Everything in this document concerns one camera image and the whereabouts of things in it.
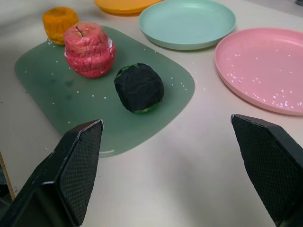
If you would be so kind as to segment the yellow plate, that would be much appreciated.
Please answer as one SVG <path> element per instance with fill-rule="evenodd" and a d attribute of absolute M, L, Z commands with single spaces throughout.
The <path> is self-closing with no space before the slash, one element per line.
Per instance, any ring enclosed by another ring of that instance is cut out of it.
<path fill-rule="evenodd" d="M 137 14 L 163 0 L 94 0 L 104 12 L 110 14 Z"/>

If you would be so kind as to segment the pink plate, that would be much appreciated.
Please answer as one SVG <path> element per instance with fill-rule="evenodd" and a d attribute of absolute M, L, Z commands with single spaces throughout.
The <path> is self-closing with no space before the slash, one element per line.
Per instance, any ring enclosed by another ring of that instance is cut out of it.
<path fill-rule="evenodd" d="M 215 48 L 221 80 L 245 101 L 279 114 L 303 116 L 303 32 L 253 28 Z"/>

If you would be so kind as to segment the green cutting mat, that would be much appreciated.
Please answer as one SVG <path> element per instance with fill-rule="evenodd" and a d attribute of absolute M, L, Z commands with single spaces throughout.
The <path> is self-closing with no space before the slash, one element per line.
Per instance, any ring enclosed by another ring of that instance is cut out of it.
<path fill-rule="evenodd" d="M 114 65 L 103 77 L 88 79 L 74 72 L 64 57 L 64 47 L 49 41 L 23 54 L 15 72 L 59 134 L 102 119 L 100 155 L 109 157 L 142 144 L 168 125 L 192 98 L 195 82 L 185 68 L 156 50 L 111 27 L 103 30 L 117 49 Z M 164 84 L 162 102 L 149 113 L 126 110 L 115 89 L 118 71 L 134 63 L 152 67 Z"/>

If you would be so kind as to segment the dark green wrapped fruit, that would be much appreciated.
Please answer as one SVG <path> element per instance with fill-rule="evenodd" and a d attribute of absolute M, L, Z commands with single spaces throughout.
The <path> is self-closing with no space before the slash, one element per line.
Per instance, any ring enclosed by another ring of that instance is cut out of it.
<path fill-rule="evenodd" d="M 122 105 L 134 114 L 153 110 L 164 97 L 164 84 L 160 76 L 144 63 L 121 68 L 114 84 Z"/>

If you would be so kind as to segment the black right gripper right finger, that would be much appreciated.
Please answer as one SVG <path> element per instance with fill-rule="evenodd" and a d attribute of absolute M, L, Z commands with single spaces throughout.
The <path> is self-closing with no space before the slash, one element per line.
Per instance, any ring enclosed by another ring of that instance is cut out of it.
<path fill-rule="evenodd" d="M 276 227 L 303 227 L 303 147 L 281 126 L 233 114 L 250 181 Z"/>

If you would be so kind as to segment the mint green plate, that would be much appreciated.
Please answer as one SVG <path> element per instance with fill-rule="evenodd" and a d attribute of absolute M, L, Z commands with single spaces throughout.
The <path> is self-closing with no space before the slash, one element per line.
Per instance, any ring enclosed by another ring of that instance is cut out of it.
<path fill-rule="evenodd" d="M 213 0 L 165 0 L 140 14 L 139 27 L 158 46 L 191 51 L 219 43 L 235 29 L 236 16 Z"/>

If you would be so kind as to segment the orange foam fruit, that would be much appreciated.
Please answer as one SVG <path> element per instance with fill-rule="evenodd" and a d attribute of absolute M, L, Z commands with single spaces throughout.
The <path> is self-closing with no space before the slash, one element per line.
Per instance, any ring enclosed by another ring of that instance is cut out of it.
<path fill-rule="evenodd" d="M 56 7 L 45 12 L 42 21 L 48 38 L 55 44 L 64 45 L 65 31 L 77 24 L 79 19 L 71 8 Z"/>

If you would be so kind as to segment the red foam apple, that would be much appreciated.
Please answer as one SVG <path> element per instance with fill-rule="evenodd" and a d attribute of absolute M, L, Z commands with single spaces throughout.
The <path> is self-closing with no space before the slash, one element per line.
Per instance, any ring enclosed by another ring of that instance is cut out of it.
<path fill-rule="evenodd" d="M 83 77 L 104 76 L 113 66 L 116 46 L 97 23 L 78 22 L 63 35 L 64 56 L 70 67 Z"/>

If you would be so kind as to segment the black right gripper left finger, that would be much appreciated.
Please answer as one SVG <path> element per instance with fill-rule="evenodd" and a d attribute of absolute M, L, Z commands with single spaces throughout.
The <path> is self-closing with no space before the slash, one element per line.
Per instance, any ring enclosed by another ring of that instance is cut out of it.
<path fill-rule="evenodd" d="M 67 131 L 30 175 L 0 227 L 80 227 L 97 173 L 102 120 Z"/>

